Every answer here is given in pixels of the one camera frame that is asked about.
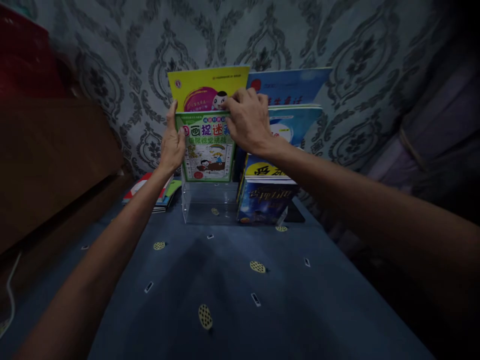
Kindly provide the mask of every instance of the damask wallpaper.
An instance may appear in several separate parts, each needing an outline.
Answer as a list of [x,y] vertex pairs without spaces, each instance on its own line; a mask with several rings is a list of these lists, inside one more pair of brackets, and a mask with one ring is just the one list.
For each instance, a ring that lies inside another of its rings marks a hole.
[[167,72],[238,64],[333,67],[317,97],[324,116],[304,149],[362,170],[415,104],[454,31],[450,9],[427,0],[0,1],[50,32],[137,176],[159,163]]

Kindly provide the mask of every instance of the forearm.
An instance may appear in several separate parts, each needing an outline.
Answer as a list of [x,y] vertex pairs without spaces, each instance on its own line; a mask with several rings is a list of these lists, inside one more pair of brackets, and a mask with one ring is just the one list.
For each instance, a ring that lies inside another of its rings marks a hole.
[[93,243],[17,359],[86,358],[105,308],[173,170],[159,167]]
[[275,145],[267,160],[413,277],[478,273],[480,232],[473,223],[289,144]]

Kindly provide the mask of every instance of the clear plastic holder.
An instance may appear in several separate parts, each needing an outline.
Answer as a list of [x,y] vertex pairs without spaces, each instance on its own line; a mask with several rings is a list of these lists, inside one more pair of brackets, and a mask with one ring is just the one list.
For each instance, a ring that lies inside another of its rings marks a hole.
[[[237,221],[238,182],[190,182],[181,171],[181,211],[185,224],[246,226]],[[276,226],[281,226],[288,208]],[[247,226],[272,226],[250,224]]]

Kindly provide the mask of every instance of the wrist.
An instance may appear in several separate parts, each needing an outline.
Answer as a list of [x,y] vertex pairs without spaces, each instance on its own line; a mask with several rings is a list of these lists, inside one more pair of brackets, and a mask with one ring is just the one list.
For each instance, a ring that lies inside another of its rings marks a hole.
[[175,170],[177,170],[177,167],[178,166],[173,166],[171,164],[161,162],[160,164],[158,164],[158,167],[155,169],[154,173],[164,174],[170,177],[175,172]]
[[258,147],[257,156],[265,160],[271,161],[271,159],[278,154],[283,148],[291,146],[282,137],[269,137],[265,140],[261,146]]

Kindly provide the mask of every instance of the white cable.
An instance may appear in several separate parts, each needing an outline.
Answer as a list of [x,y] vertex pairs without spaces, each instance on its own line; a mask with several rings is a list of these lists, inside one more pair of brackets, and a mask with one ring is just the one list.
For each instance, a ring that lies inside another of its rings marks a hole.
[[8,297],[10,298],[11,313],[10,313],[10,320],[8,321],[5,331],[0,334],[0,340],[3,338],[3,336],[9,329],[10,324],[14,321],[14,317],[15,317],[15,299],[14,299],[14,293],[12,292],[12,288],[10,287],[10,282],[12,282],[12,278],[14,277],[15,270],[17,269],[17,265],[19,264],[20,256],[22,256],[21,251],[18,253],[15,264],[13,264],[13,267],[11,268],[10,276],[6,281],[6,292],[8,293]]

